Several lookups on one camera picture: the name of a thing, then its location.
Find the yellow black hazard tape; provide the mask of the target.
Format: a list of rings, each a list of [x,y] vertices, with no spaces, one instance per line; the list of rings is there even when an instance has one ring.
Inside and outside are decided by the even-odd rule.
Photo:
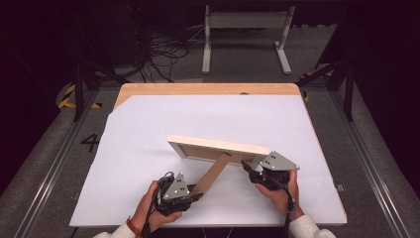
[[[71,83],[68,89],[65,91],[64,96],[62,97],[62,100],[58,104],[59,108],[73,108],[73,109],[76,108],[76,104],[69,101],[69,98],[74,90],[75,90],[75,84]]]

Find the black metal stand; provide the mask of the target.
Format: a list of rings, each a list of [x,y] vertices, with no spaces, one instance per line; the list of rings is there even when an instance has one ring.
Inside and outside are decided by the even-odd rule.
[[[337,91],[342,83],[345,82],[344,111],[349,121],[353,121],[354,68],[352,66],[352,37],[356,28],[354,10],[349,8],[341,18],[319,57],[315,65],[316,71],[302,74],[296,82],[297,86],[303,86],[325,75],[327,72],[331,72],[326,82],[328,90]]]
[[[111,63],[101,31],[95,21],[95,11],[89,5],[76,5],[69,8],[74,32],[71,34],[74,43],[74,83],[75,83],[75,120],[86,111],[83,86],[89,90],[97,90],[100,79],[96,71],[120,84],[128,83],[123,76],[118,75]]]

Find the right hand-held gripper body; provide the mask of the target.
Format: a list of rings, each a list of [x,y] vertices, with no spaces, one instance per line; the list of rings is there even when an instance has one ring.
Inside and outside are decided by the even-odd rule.
[[[298,165],[276,151],[248,162],[250,181],[262,184],[268,190],[286,189],[290,172],[299,170]]]

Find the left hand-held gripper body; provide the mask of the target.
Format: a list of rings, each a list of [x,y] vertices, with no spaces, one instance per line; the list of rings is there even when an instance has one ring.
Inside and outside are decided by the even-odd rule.
[[[173,172],[168,172],[158,181],[155,208],[164,216],[186,211],[193,203],[189,199],[191,195],[184,174],[175,176]]]

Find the person's right hand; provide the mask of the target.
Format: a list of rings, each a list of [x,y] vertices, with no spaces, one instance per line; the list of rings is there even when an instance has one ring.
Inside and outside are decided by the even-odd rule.
[[[284,190],[269,190],[262,184],[256,183],[255,187],[257,190],[266,198],[268,198],[274,207],[282,213],[284,216],[289,217],[291,220],[295,220],[302,215],[304,212],[299,204],[299,187],[297,183],[297,171],[291,171],[289,174],[288,190],[295,200],[295,211],[291,214],[288,213],[288,194]]]

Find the wooden picture frame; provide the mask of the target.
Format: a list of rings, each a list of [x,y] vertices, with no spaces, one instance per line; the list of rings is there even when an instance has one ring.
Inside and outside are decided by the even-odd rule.
[[[213,162],[190,194],[205,194],[228,164],[240,166],[242,161],[263,159],[269,153],[266,147],[177,135],[169,135],[167,141],[182,158]]]

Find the person's left hand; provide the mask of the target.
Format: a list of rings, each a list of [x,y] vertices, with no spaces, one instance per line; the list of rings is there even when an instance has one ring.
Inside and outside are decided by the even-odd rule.
[[[154,232],[162,225],[174,222],[182,216],[180,211],[174,212],[168,216],[164,216],[158,211],[154,211],[152,205],[154,193],[157,188],[158,182],[153,180],[148,188],[148,191],[140,200],[134,215],[130,218],[132,227],[138,230],[139,235],[142,234],[146,222],[149,222],[150,231]]]

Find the white table sheet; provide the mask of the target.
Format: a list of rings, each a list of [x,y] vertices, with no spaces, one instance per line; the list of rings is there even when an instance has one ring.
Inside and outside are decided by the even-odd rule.
[[[300,168],[300,205],[323,225],[347,214],[298,95],[140,95],[108,117],[105,131],[70,219],[73,227],[119,225],[150,183],[167,172],[196,183],[210,163],[181,158],[170,135],[266,147]]]

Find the aluminium floor rail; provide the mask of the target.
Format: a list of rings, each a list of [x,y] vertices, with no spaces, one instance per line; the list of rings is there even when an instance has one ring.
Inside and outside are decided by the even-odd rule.
[[[391,197],[390,191],[382,178],[378,173],[375,165],[373,164],[371,157],[368,153],[363,139],[355,125],[351,122],[344,110],[344,102],[341,99],[338,92],[332,91],[329,93],[331,100],[333,101],[342,121],[344,122],[345,128],[350,135],[356,150],[358,152],[358,160],[361,164],[370,187],[376,197],[376,200],[392,230],[395,238],[412,238],[410,232],[405,226],[394,202]]]
[[[39,186],[37,193],[27,210],[24,218],[22,219],[19,228],[15,232],[13,238],[28,238],[41,215],[52,191],[53,187],[59,177],[59,174],[69,157],[70,148],[75,140],[78,131],[87,115],[88,110],[91,108],[94,100],[97,97],[97,91],[88,91],[86,97],[82,98],[83,109],[76,120],[72,119],[70,127],[64,137],[62,144],[59,147],[54,160],[44,177],[41,185]]]

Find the white metal stand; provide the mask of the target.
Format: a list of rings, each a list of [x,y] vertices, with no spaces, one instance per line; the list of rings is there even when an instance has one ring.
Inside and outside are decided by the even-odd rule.
[[[288,36],[295,7],[278,12],[215,12],[207,5],[205,8],[202,73],[210,73],[211,65],[211,30],[212,29],[280,29],[281,38],[274,43],[277,57],[283,73],[291,74],[291,67],[286,57],[284,46]]]

